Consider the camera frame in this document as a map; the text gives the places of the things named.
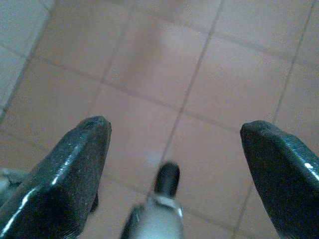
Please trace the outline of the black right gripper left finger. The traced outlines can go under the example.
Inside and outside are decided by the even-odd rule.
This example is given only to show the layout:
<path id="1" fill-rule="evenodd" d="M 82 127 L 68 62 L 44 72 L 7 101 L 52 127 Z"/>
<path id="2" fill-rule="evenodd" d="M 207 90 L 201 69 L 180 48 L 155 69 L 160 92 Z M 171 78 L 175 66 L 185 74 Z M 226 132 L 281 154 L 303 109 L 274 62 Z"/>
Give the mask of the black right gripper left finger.
<path id="1" fill-rule="evenodd" d="M 97 207 L 111 132 L 104 117 L 87 118 L 31 171 L 2 169 L 1 238 L 77 238 Z"/>

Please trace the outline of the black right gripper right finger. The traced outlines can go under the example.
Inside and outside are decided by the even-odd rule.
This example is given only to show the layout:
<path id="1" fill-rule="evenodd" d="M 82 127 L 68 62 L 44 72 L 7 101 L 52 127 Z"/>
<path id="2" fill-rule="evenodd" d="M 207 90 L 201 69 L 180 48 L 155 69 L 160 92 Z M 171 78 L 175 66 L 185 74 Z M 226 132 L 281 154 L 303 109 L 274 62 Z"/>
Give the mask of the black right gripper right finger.
<path id="1" fill-rule="evenodd" d="M 240 137 L 263 206 L 282 239 L 319 237 L 319 158 L 299 138 L 256 120 Z"/>

